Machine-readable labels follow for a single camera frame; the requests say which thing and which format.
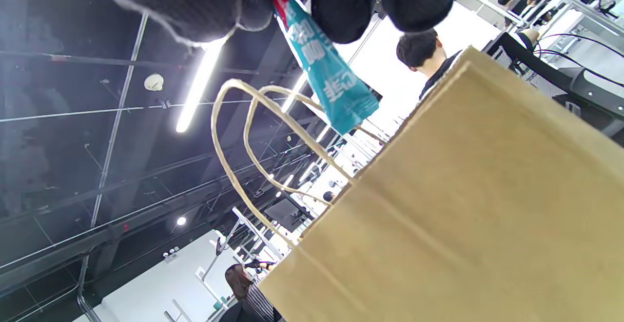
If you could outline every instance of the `paper bag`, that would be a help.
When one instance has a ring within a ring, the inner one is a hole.
[[[622,149],[466,51],[259,285],[288,322],[624,320]]]

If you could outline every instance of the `fluorescent light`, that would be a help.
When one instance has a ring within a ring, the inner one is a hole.
[[[284,104],[281,106],[281,111],[282,112],[287,112],[288,109],[290,109],[290,106],[292,106],[292,104],[294,102],[294,95],[293,95],[293,93],[301,92],[301,89],[303,89],[303,86],[306,85],[307,81],[308,81],[308,73],[306,73],[304,71],[303,73],[301,73],[301,76],[299,77],[297,82],[292,87],[292,93],[290,93],[290,95],[288,96],[288,99],[286,99]]]
[[[284,186],[288,186],[288,184],[290,184],[290,182],[293,180],[293,178],[294,178],[294,175],[289,175],[288,179],[284,182]]]
[[[330,130],[330,126],[329,125],[325,126],[325,128],[323,128],[323,130],[321,131],[321,134],[319,134],[318,138],[316,138],[316,142],[321,141],[329,130]]]
[[[301,176],[301,178],[299,178],[300,182],[303,182],[303,180],[306,179],[306,177],[310,174],[310,171],[312,171],[312,167],[314,167],[314,162],[310,164],[308,169],[306,169],[306,171],[303,173],[303,176]]]
[[[189,129],[199,101],[203,96],[203,91],[206,89],[208,80],[219,58],[219,53],[221,53],[221,48],[226,40],[227,38],[217,39],[203,46],[205,52],[203,53],[203,58],[201,58],[201,62],[191,84],[187,100],[182,108],[180,119],[178,119],[178,125],[175,127],[176,132],[184,133]]]

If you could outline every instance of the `long brown hair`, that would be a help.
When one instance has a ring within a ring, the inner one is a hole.
[[[249,287],[253,284],[243,270],[244,268],[240,264],[233,264],[225,270],[225,281],[228,282],[234,296],[239,301],[247,297]]]

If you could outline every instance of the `black ceiling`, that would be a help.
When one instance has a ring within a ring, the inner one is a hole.
[[[213,155],[209,104],[198,108],[183,134],[175,131],[180,107],[123,111],[101,191],[115,111],[7,121],[116,109],[140,14],[111,0],[0,0],[0,8],[0,322],[31,312],[24,321],[79,314],[75,296],[59,300],[74,308],[49,306],[40,312],[37,305],[75,286],[78,260],[87,253],[88,298],[97,303],[162,259],[160,249],[182,247],[210,229],[228,231],[235,221],[231,207],[243,205]],[[125,107],[183,103],[200,54],[148,20]],[[276,23],[258,33],[239,31],[225,44],[204,101],[213,101],[230,78],[255,87],[288,87],[299,72]],[[152,73],[164,77],[162,91],[143,88]],[[276,191],[242,146],[248,103],[238,101],[249,98],[228,94],[226,100],[237,102],[221,109],[218,132],[248,191],[265,191],[255,199],[262,208]],[[303,106],[296,105],[291,115],[313,134],[323,128]],[[294,136],[287,141],[288,135],[287,127],[258,109],[252,147],[279,180],[300,175],[312,160],[310,150],[298,146]],[[98,227],[85,233],[98,193],[103,194]],[[180,215],[189,220],[184,228],[175,224]],[[237,240],[244,237],[241,231]],[[60,311],[69,315],[55,315]]]

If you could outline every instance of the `bag handle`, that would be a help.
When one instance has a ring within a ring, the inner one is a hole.
[[[292,90],[289,89],[285,89],[282,88],[281,86],[265,86],[263,88],[261,88],[259,90],[259,93],[261,95],[266,95],[266,93],[268,93],[269,91],[274,92],[274,93],[279,93],[279,94],[284,94],[284,95],[293,95],[294,99],[303,102],[305,104],[309,104],[312,107],[319,109],[322,111],[321,106],[319,106],[318,104],[316,104],[315,102],[312,101],[312,99],[306,97],[303,94],[300,93],[294,93]],[[245,130],[243,131],[243,142],[245,143],[245,149],[247,150],[247,154],[249,155],[250,159],[252,160],[252,162],[254,163],[254,165],[256,165],[256,167],[259,169],[259,171],[262,173],[262,175],[264,175],[267,180],[273,184],[274,186],[283,189],[284,191],[288,191],[290,193],[295,193],[295,194],[301,194],[304,196],[309,196],[310,198],[317,200],[318,202],[321,202],[322,204],[326,205],[327,207],[331,207],[332,203],[323,199],[319,199],[314,195],[310,195],[309,193],[306,193],[305,191],[300,191],[299,189],[294,189],[294,188],[290,188],[288,186],[285,186],[283,184],[281,184],[280,182],[272,179],[269,175],[268,172],[263,168],[263,166],[261,166],[258,158],[256,157],[256,155],[254,155],[254,151],[252,150],[252,147],[249,143],[249,132],[250,129],[252,127],[252,122],[254,120],[254,113],[256,112],[256,108],[258,107],[258,100],[257,99],[253,99],[252,103],[249,106],[249,111],[247,113],[247,120],[245,121]]]
[[[302,140],[303,142],[305,142],[305,144],[307,144],[310,149],[312,149],[312,151],[314,151],[314,153],[316,153],[317,155],[319,155],[320,157],[322,157],[330,166],[336,168],[337,171],[339,171],[339,173],[341,173],[341,175],[345,176],[345,178],[351,183],[351,184],[355,184],[357,183],[357,179],[353,178],[352,176],[348,175],[348,173],[346,173],[345,170],[343,170],[340,166],[338,166],[335,162],[334,159],[332,159],[329,154],[327,153],[327,151],[325,150],[325,148],[323,148],[323,146],[321,146],[321,144],[319,144],[318,142],[316,142],[306,131],[305,129],[303,129],[303,127],[301,127],[292,117],[290,117],[290,115],[287,115],[286,113],[283,113],[281,111],[281,107],[276,104],[273,100],[267,98],[264,94],[267,93],[268,91],[273,91],[276,93],[281,93],[284,95],[290,95],[292,93],[292,90],[286,89],[286,88],[282,88],[279,86],[265,86],[264,88],[261,88],[259,91],[254,89],[254,87],[250,86],[249,84],[243,82],[242,80],[227,80],[222,86],[221,89],[219,91],[219,93],[216,96],[216,100],[214,101],[214,105],[212,108],[212,118],[211,118],[211,134],[212,134],[212,140],[214,143],[214,151],[216,152],[217,157],[219,158],[219,161],[221,162],[221,165],[223,166],[223,169],[225,169],[225,173],[228,176],[229,180],[232,182],[232,186],[234,187],[234,189],[236,190],[236,192],[240,195],[240,197],[243,199],[243,202],[245,203],[245,205],[247,205],[247,207],[249,208],[249,210],[254,214],[254,216],[256,216],[263,225],[265,225],[268,229],[270,229],[272,232],[274,232],[276,235],[278,235],[279,237],[281,237],[286,243],[287,245],[290,247],[290,249],[292,249],[296,243],[291,240],[290,238],[288,238],[287,236],[283,235],[282,233],[280,233],[277,228],[274,227],[274,225],[271,223],[270,220],[268,220],[264,215],[262,215],[262,213],[254,206],[254,204],[252,204],[252,201],[250,200],[250,198],[247,196],[247,194],[245,193],[245,190],[243,189],[243,187],[241,186],[240,182],[238,181],[238,178],[236,178],[236,175],[234,174],[234,171],[232,170],[232,168],[230,167],[230,165],[228,164],[227,160],[225,159],[225,155],[223,153],[223,149],[221,149],[221,143],[219,142],[219,137],[218,134],[216,132],[216,122],[218,119],[218,115],[219,112],[221,110],[221,104],[223,104],[223,100],[225,99],[225,94],[230,90],[230,89],[239,89],[244,91],[245,93],[248,93],[249,95],[252,96],[252,103],[250,104],[250,109],[247,113],[247,121],[245,122],[245,132],[243,133],[243,139],[245,140],[245,149],[247,150],[247,153],[249,154],[250,158],[252,159],[252,162],[254,163],[254,165],[256,165],[256,167],[259,169],[259,171],[267,178],[267,180],[269,180],[269,182],[271,182],[271,184],[278,186],[279,188],[284,188],[285,191],[290,191],[293,193],[298,193],[298,194],[303,194],[303,195],[307,195],[310,196],[314,199],[317,199],[319,201],[321,201],[324,204],[328,204],[328,206],[331,206],[332,204],[330,204],[327,201],[324,200],[320,200],[312,195],[309,195],[305,192],[301,192],[298,191],[297,189],[292,189],[289,187],[284,186],[283,184],[280,184],[279,182],[273,180],[272,178],[269,177],[267,171],[261,166],[261,164],[259,164],[258,159],[255,157],[254,153],[251,150],[251,147],[249,146],[249,140],[248,140],[248,133],[249,130],[251,128],[251,122],[254,119],[254,111],[258,105],[258,102],[263,104],[266,108],[268,108],[269,110],[271,110],[271,112],[275,113],[275,115],[277,115],[278,117],[280,117],[285,124],[287,124]],[[312,100],[310,100],[310,98],[296,93],[294,94],[294,98],[305,102],[306,104],[311,105],[314,108],[318,108],[319,110],[323,111],[323,109],[321,108],[321,106],[319,106],[318,104],[316,104],[315,102],[313,102]],[[372,133],[363,130],[367,135],[372,135]],[[379,142],[381,142],[382,144],[385,144],[385,142],[383,142],[382,140],[380,140],[380,138],[378,137],[373,137],[376,140],[379,140]]]

